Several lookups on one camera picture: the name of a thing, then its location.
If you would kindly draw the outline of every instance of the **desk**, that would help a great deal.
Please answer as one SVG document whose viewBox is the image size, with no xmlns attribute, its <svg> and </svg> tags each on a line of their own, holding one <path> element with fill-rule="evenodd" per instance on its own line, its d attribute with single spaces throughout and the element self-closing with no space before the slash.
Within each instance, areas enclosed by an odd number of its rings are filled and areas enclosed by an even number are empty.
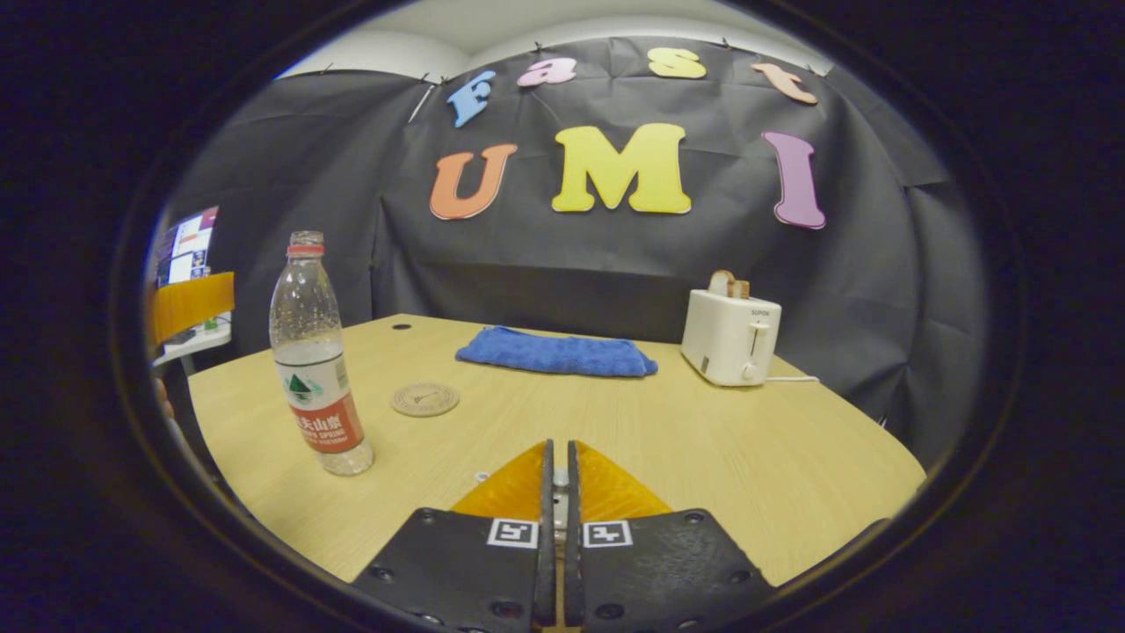
<svg viewBox="0 0 1125 633">
<path fill-rule="evenodd" d="M 393 325 L 411 329 L 395 331 Z M 375 464 L 324 472 L 297 431 L 262 352 L 190 378 L 215 462 L 254 517 L 314 563 L 351 581 L 416 508 L 448 509 L 474 473 L 544 440 L 601 451 L 675 510 L 710 510 L 773 585 L 893 516 L 925 478 L 885 431 L 819 383 L 720 389 L 678 345 L 637 343 L 659 364 L 645 379 L 537 374 L 461 363 L 479 325 L 398 315 L 344 331 L 344 358 Z M 801 372 L 780 359 L 772 376 Z M 461 401 L 434 418 L 392 395 L 440 382 Z"/>
<path fill-rule="evenodd" d="M 183 372 L 189 377 L 195 374 L 196 368 L 191 362 L 192 354 L 231 343 L 231 313 L 223 311 L 216 315 L 215 319 L 218 320 L 218 327 L 214 331 L 205 331 L 202 324 L 199 324 L 192 328 L 196 332 L 196 336 L 188 340 L 183 345 L 165 344 L 164 354 L 161 354 L 160 358 L 153 361 L 152 367 L 159 368 L 169 361 L 180 359 L 181 363 L 183 363 Z"/>
</svg>

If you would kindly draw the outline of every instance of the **letter m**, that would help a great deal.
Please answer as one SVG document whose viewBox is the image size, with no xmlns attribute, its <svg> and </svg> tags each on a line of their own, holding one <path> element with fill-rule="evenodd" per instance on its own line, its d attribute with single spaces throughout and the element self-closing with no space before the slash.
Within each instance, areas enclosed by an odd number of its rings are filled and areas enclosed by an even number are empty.
<svg viewBox="0 0 1125 633">
<path fill-rule="evenodd" d="M 616 208 L 629 183 L 637 190 L 629 206 L 648 212 L 687 212 L 692 200 L 680 183 L 680 139 L 684 128 L 669 123 L 649 123 L 633 132 L 626 148 L 618 151 L 593 126 L 570 127 L 555 135 L 562 144 L 562 187 L 551 200 L 555 210 L 590 210 L 594 196 L 586 190 L 586 174 L 609 208 Z"/>
</svg>

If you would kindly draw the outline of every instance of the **computer monitor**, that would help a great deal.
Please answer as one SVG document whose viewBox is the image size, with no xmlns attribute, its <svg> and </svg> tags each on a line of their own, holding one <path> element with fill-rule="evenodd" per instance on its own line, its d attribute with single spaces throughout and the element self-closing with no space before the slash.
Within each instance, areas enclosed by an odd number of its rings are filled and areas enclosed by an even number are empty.
<svg viewBox="0 0 1125 633">
<path fill-rule="evenodd" d="M 213 206 L 180 220 L 156 242 L 156 283 L 166 286 L 202 277 L 207 248 L 218 207 Z"/>
</svg>

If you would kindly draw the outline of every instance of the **folded towel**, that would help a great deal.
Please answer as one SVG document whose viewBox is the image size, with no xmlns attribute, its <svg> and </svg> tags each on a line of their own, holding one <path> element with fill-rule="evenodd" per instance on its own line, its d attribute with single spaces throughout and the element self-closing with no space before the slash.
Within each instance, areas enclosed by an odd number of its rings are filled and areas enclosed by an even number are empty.
<svg viewBox="0 0 1125 633">
<path fill-rule="evenodd" d="M 516 370 L 587 377 L 647 377 L 656 363 L 630 341 L 596 341 L 525 335 L 503 327 L 485 328 L 457 353 L 458 361 Z"/>
</svg>

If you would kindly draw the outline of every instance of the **white ceiling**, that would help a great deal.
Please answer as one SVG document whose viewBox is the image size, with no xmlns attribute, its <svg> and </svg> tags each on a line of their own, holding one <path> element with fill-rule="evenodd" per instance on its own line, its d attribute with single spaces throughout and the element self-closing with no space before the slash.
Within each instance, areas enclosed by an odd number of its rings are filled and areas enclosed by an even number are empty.
<svg viewBox="0 0 1125 633">
<path fill-rule="evenodd" d="M 714 0 L 421 0 L 357 28 L 432 37 L 474 55 L 497 43 L 550 26 L 633 15 L 726 25 L 806 48 L 789 35 Z"/>
</svg>

